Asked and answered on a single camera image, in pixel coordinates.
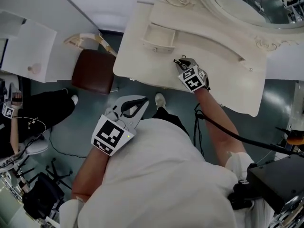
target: brown cushion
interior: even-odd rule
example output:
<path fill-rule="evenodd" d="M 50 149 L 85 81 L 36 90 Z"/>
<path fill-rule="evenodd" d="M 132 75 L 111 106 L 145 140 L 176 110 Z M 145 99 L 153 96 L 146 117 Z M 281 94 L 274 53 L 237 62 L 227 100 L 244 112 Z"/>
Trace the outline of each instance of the brown cushion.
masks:
<path fill-rule="evenodd" d="M 72 85 L 108 95 L 114 79 L 113 66 L 116 57 L 96 50 L 83 50 L 77 60 Z"/>

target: person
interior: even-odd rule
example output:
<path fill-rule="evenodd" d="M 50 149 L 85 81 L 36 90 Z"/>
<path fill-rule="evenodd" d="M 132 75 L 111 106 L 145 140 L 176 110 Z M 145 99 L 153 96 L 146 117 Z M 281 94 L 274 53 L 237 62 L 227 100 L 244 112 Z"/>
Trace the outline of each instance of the person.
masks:
<path fill-rule="evenodd" d="M 194 92 L 205 115 L 238 134 L 209 91 Z M 141 120 L 137 135 L 112 157 L 92 147 L 60 207 L 61 228 L 266 228 L 273 211 L 260 199 L 233 210 L 227 196 L 246 179 L 252 159 L 242 142 L 209 122 L 219 165 L 204 160 L 161 94 L 157 113 Z"/>
<path fill-rule="evenodd" d="M 23 99 L 20 92 L 13 93 L 11 104 L 15 110 L 12 119 L 0 113 L 0 158 L 18 154 L 19 143 L 29 137 L 38 136 L 44 132 L 45 127 L 49 129 L 63 121 L 71 115 L 77 101 L 78 97 L 70 97 L 67 89 L 44 92 Z"/>

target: white shirt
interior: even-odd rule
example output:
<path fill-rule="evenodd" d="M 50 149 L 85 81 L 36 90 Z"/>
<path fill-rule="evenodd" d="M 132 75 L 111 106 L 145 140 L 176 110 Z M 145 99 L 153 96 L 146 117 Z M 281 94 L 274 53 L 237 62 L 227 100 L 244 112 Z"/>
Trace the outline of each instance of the white shirt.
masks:
<path fill-rule="evenodd" d="M 233 154 L 226 168 L 205 162 L 179 127 L 161 120 L 138 124 L 137 135 L 110 158 L 102 185 L 83 204 L 60 207 L 61 228 L 267 227 L 264 201 L 233 210 L 227 196 L 253 161 Z"/>

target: person's leg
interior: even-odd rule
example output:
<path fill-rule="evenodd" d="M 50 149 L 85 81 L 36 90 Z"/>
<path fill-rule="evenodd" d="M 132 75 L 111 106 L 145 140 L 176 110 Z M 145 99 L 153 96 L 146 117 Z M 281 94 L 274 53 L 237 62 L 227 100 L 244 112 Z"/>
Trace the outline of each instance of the person's leg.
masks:
<path fill-rule="evenodd" d="M 67 93 L 67 95 L 71 95 L 69 90 L 67 88 L 62 89 L 64 92 Z M 72 95 L 71 96 L 72 101 L 74 102 L 74 105 L 77 105 L 78 103 L 78 96 L 77 95 Z"/>
<path fill-rule="evenodd" d="M 39 95 L 27 97 L 24 100 L 23 116 L 38 118 L 47 128 L 55 126 L 63 121 L 73 112 L 75 108 L 74 101 L 67 94 L 66 90 L 59 90 L 54 92 L 45 92 Z M 39 132 L 40 123 L 31 124 L 33 132 Z"/>
<path fill-rule="evenodd" d="M 178 116 L 171 115 L 166 111 L 166 109 L 165 109 L 166 100 L 161 93 L 156 94 L 155 102 L 156 102 L 156 106 L 157 106 L 157 112 L 152 118 L 158 118 L 158 119 L 162 119 L 167 122 L 170 122 L 170 123 L 178 126 L 179 128 L 181 128 L 189 136 L 186 128 L 182 125 Z"/>

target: shoe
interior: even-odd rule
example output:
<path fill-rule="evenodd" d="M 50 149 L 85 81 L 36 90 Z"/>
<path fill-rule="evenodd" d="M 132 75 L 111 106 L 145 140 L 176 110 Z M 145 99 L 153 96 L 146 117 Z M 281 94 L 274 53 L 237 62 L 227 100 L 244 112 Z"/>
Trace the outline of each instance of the shoe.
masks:
<path fill-rule="evenodd" d="M 155 95 L 155 103 L 156 103 L 157 109 L 160 107 L 166 109 L 166 99 L 162 93 L 157 93 Z"/>
<path fill-rule="evenodd" d="M 66 94 L 68 95 L 68 89 L 67 88 L 64 88 L 62 89 L 63 91 L 66 91 Z"/>
<path fill-rule="evenodd" d="M 74 105 L 77 105 L 77 102 L 78 102 L 78 96 L 77 95 L 73 95 L 71 97 L 72 101 L 74 102 Z"/>

